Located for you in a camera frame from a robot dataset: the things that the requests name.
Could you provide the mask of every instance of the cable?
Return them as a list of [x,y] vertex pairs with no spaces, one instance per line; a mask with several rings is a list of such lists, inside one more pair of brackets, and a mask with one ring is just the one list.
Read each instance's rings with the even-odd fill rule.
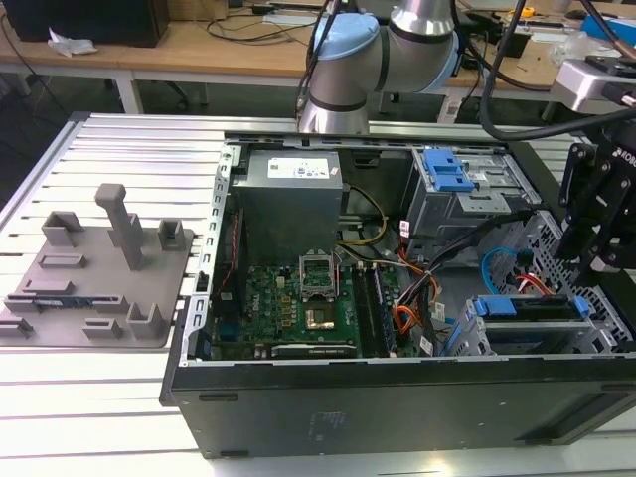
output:
[[440,252],[430,261],[428,269],[424,271],[422,277],[409,287],[404,294],[399,298],[399,304],[410,303],[419,293],[421,287],[429,281],[431,273],[439,268],[445,261],[448,261],[465,248],[469,246],[475,246],[486,234],[491,230],[500,227],[504,224],[511,224],[514,222],[524,222],[531,216],[536,214],[540,210],[544,210],[545,205],[538,204],[530,206],[528,209],[523,209],[512,214],[505,216],[496,216],[492,219],[482,222],[474,229],[471,229],[462,236],[456,238],[451,243],[445,245]]
[[611,40],[616,50],[618,50],[624,57],[627,57],[630,60],[636,60],[636,50],[616,35],[616,32],[612,30],[603,16],[598,13],[598,10],[596,10],[596,7],[594,7],[592,2],[590,2],[590,0],[580,0],[580,4],[583,8],[585,8],[585,10],[587,10],[587,13],[589,13],[589,15],[594,19],[607,38]]
[[528,273],[522,273],[516,277],[518,280],[526,280],[532,283],[535,288],[537,288],[543,295],[554,295],[555,293],[550,290],[542,281],[540,281],[534,275],[530,275]]
[[[484,32],[484,52],[482,53],[482,56],[484,58],[486,58],[487,50],[488,50],[488,32]],[[477,68],[477,80],[473,84],[473,87],[470,89],[470,91],[468,91],[468,94],[459,103],[459,107],[457,108],[457,111],[461,111],[462,107],[464,107],[464,104],[466,104],[468,99],[470,99],[470,96],[472,96],[473,92],[475,92],[475,89],[477,89],[477,86],[479,85],[479,82],[480,82],[481,77],[483,75],[482,74],[482,69],[483,68],[484,67],[482,67],[481,65],[478,66],[478,68]]]
[[2,33],[4,34],[4,38],[6,38],[7,43],[9,44],[9,46],[11,47],[11,49],[14,51],[14,53],[18,56],[18,58],[20,59],[20,61],[24,64],[25,67],[27,67],[29,69],[29,71],[31,72],[31,74],[36,78],[36,80],[38,80],[43,88],[47,91],[47,93],[49,94],[49,96],[51,97],[51,99],[53,100],[53,102],[57,105],[57,107],[60,109],[61,112],[64,113],[64,115],[66,117],[69,116],[69,113],[67,112],[67,110],[62,106],[62,104],[58,101],[58,98],[53,94],[53,92],[49,89],[49,87],[47,86],[47,84],[42,80],[42,78],[40,78],[40,75],[38,75],[33,68],[31,68],[31,65],[29,65],[29,63],[25,60],[25,58],[20,54],[20,52],[18,51],[18,49],[16,48],[16,46],[13,44],[13,42],[11,41],[11,38],[9,37],[9,34],[7,33],[7,29],[5,28],[5,20],[7,19],[7,14],[4,13],[2,15],[2,17],[0,17],[0,28],[2,28]]
[[337,241],[336,244],[338,245],[368,245],[368,244],[378,243],[382,239],[382,237],[385,236],[385,233],[387,232],[389,219],[387,218],[387,216],[385,216],[385,212],[382,210],[382,207],[380,207],[380,204],[378,204],[378,202],[376,202],[376,200],[373,197],[371,197],[371,195],[368,192],[366,192],[364,189],[358,186],[349,186],[349,187],[353,191],[359,192],[365,199],[367,199],[376,208],[376,210],[380,214],[380,217],[382,217],[382,226],[380,227],[380,231],[376,234],[375,237],[358,239],[358,240],[340,240],[340,241]]
[[305,58],[305,72],[303,73],[300,82],[298,83],[298,88],[296,89],[296,101],[294,104],[294,117],[298,117],[298,111],[300,106],[304,101],[304,97],[307,94],[307,89],[309,88],[309,83],[311,82],[311,78],[314,74],[314,70],[316,69],[316,65],[318,65],[318,57],[320,55],[320,50],[322,49],[323,44],[327,40],[327,35],[329,35],[329,31],[331,30],[331,26],[336,21],[336,17],[340,12],[340,7],[342,5],[342,0],[334,0],[332,13],[327,18],[325,22],[325,27],[322,31],[322,35],[320,36],[320,40],[318,41],[318,45],[314,49],[315,41],[316,41],[316,32],[318,31],[318,25],[320,24],[320,20],[322,16],[327,11],[327,6],[329,5],[331,0],[325,0],[320,7],[320,11],[318,12],[318,19],[314,24],[314,28],[311,32],[311,37],[309,39],[309,46],[307,47],[307,55]]
[[[499,66],[501,65],[504,59],[504,53],[508,48],[508,44],[515,32],[515,28],[517,27],[517,23],[521,17],[521,13],[526,5],[526,0],[518,0],[517,7],[515,8],[515,13],[513,14],[513,18],[510,21],[510,26],[504,33],[504,36],[500,42],[499,49],[497,51],[497,55],[495,56],[495,61],[493,62],[491,73],[499,70]],[[493,92],[493,88],[495,87],[495,75],[488,75],[486,78],[486,83],[484,84],[484,91],[482,92],[480,108],[479,108],[479,122],[481,123],[484,130],[493,136],[495,139],[499,139],[501,141],[530,141],[533,139],[542,139],[544,137],[557,136],[559,134],[566,134],[568,132],[573,132],[579,129],[583,129],[585,127],[599,127],[605,124],[609,124],[611,122],[616,121],[625,121],[629,119],[636,118],[636,108],[627,108],[617,112],[612,112],[609,114],[603,114],[600,116],[592,116],[585,117],[583,119],[577,119],[571,122],[567,122],[564,124],[555,124],[548,127],[540,127],[536,129],[531,129],[528,131],[502,131],[497,129],[490,119],[489,113],[489,102],[490,96]]]
[[517,256],[516,250],[512,250],[511,248],[507,248],[505,246],[498,246],[497,248],[493,248],[492,250],[490,250],[482,258],[481,276],[484,279],[486,288],[488,288],[488,291],[490,291],[493,295],[499,294],[499,290],[497,289],[493,281],[490,279],[490,261],[492,260],[492,257],[495,256],[496,253],[508,253],[512,256]]
[[214,294],[213,299],[217,298],[221,294],[223,289],[226,287],[226,285],[228,284],[228,280],[230,280],[230,277],[232,276],[232,271],[235,268],[235,264],[237,263],[237,230],[238,229],[239,229],[239,214],[235,214],[235,224],[232,227],[232,263],[230,264],[228,273],[226,273],[226,276],[223,279],[221,286],[219,287],[217,292]]
[[466,46],[466,48],[468,48],[468,51],[473,55],[473,57],[475,57],[475,59],[486,70],[490,71],[490,73],[493,76],[496,76],[498,79],[500,79],[501,81],[506,82],[507,84],[511,84],[512,86],[516,86],[516,87],[518,87],[520,89],[525,89],[527,91],[546,92],[546,91],[550,91],[551,90],[550,86],[541,86],[541,85],[538,85],[538,84],[526,84],[524,82],[517,81],[516,79],[512,79],[512,78],[504,75],[503,73],[500,73],[499,72],[499,68],[494,69],[493,65],[488,63],[488,61],[484,57],[482,57],[482,55],[479,53],[479,50],[477,49],[477,47],[475,47],[475,45],[470,41],[470,39],[465,35],[463,30],[461,29],[461,26],[460,26],[460,23],[459,23],[459,17],[457,15],[457,5],[455,5],[455,0],[450,0],[450,15],[451,15],[451,17],[453,19],[453,23],[455,24],[455,31],[457,32],[457,35],[459,36],[459,39]]
[[405,266],[408,267],[408,265],[404,264],[404,263],[399,263],[398,261],[391,261],[391,260],[380,260],[380,259],[375,259],[375,258],[369,258],[367,256],[364,255],[360,255],[359,253],[357,253],[355,250],[353,250],[352,248],[346,246],[346,245],[342,245],[339,244],[338,245],[342,250],[345,251],[345,253],[350,256],[351,258],[354,258],[355,260],[359,260],[359,261],[367,261],[369,263],[383,263],[385,265],[391,265],[391,266]]
[[[221,28],[222,31],[224,30],[228,30],[228,31],[238,31],[238,30],[242,30],[243,28],[247,28],[247,27],[251,27],[253,25],[260,25],[262,24],[262,22],[256,22],[256,23],[250,23],[249,25],[245,25],[243,27],[240,28],[236,28],[236,29],[227,29],[225,27],[223,27],[222,25],[219,24],[219,22],[217,21],[212,21],[208,24],[208,27],[206,28],[206,31],[208,32],[208,34],[212,37],[215,38],[219,38],[221,40],[227,40],[229,42],[236,42],[236,43],[245,43],[245,44],[252,44],[254,43],[255,45],[261,45],[261,43],[263,40],[272,40],[275,39],[277,36],[279,36],[281,33],[284,33],[285,35],[289,36],[290,38],[293,39],[293,37],[291,37],[288,32],[291,32],[292,30],[298,30],[299,28],[306,28],[306,27],[310,27],[313,24],[309,24],[309,25],[296,25],[294,27],[289,27],[289,28],[282,28],[280,25],[276,25],[280,31],[278,32],[271,32],[271,33],[266,33],[264,35],[258,35],[256,37],[248,37],[248,38],[237,38],[237,37],[229,37],[225,34],[220,35],[218,33],[215,32],[211,32],[210,28],[213,27],[214,25],[217,25],[219,28]],[[286,43],[289,40],[285,40],[284,42],[277,42],[277,43]]]

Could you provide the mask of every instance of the workbench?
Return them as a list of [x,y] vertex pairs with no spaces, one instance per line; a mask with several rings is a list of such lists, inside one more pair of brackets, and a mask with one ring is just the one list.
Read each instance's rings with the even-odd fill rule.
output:
[[[142,226],[180,218],[199,236],[177,308],[193,288],[226,131],[292,132],[291,119],[94,114],[60,132],[0,213],[0,297],[44,241],[50,211],[107,226],[93,201],[121,183]],[[484,138],[477,126],[373,122],[372,133]],[[532,142],[560,179],[572,138]],[[634,475],[636,410],[569,447],[206,461],[175,407],[157,398],[168,347],[142,351],[0,348],[0,475],[339,476]]]
[[[548,15],[540,19],[562,18],[552,10],[552,0],[529,0],[528,6],[537,13]],[[573,2],[570,10],[581,9]],[[602,4],[603,12],[630,15],[630,5]],[[228,28],[237,28],[253,23],[253,18],[232,18],[224,22]],[[171,22],[168,31],[154,49],[129,48],[111,45],[96,45],[96,54],[66,58],[54,52],[45,43],[20,42],[10,30],[12,42],[18,51],[39,75],[113,80],[119,90],[124,111],[130,114],[143,113],[139,98],[138,80],[187,81],[197,83],[258,84],[270,86],[297,86],[305,70],[306,47],[298,42],[273,46],[248,46],[213,38],[205,31],[203,22]],[[277,31],[274,25],[254,25],[240,33],[256,36]],[[290,32],[300,42],[307,43],[310,28]],[[551,85],[558,68],[549,60],[551,44],[528,42],[522,57],[506,59],[502,73],[520,81]],[[492,61],[495,48],[491,46],[488,58]],[[29,71],[0,36],[0,72],[28,74]],[[476,72],[462,71],[449,79],[446,86],[436,91],[445,96],[439,113],[439,122],[454,122],[461,99],[476,80]],[[473,95],[480,96],[478,87]],[[381,109],[387,109],[383,95]],[[494,97],[547,101],[547,92],[532,92],[517,89],[497,81]]]

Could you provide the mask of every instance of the red cable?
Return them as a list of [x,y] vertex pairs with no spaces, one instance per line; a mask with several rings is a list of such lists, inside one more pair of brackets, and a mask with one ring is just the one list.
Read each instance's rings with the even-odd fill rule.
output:
[[235,269],[235,263],[237,262],[237,229],[238,228],[239,228],[239,214],[235,214],[235,224],[232,228],[232,264],[230,265],[230,269],[228,270],[228,273],[226,273],[226,277],[223,279],[221,286],[219,287],[219,289],[217,290],[217,293],[215,293],[213,298],[216,298],[221,294],[223,289],[228,284],[228,280],[230,279],[230,276],[232,275],[232,270]]

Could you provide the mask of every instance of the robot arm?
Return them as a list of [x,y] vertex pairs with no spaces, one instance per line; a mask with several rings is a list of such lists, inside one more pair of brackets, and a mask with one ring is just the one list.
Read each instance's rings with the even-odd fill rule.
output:
[[[325,24],[318,25],[317,39]],[[387,28],[369,15],[339,14],[318,53],[299,130],[366,134],[370,92],[440,87],[457,51],[448,0],[403,0]]]

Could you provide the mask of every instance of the white sticker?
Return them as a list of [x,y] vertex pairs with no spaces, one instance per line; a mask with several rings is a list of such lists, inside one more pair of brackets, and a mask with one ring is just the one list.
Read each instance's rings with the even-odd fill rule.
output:
[[421,335],[421,339],[419,340],[419,347],[426,353],[428,356],[433,356],[433,344],[424,338],[424,335]]
[[60,300],[36,300],[36,305],[41,306],[63,306],[64,303]]
[[410,230],[410,222],[409,221],[399,221],[399,234],[408,239]]
[[473,181],[487,181],[488,178],[486,177],[486,174],[484,174],[483,172],[473,172],[472,174],[468,174],[468,177],[470,179],[472,179]]
[[270,179],[329,179],[327,159],[272,157],[267,161]]

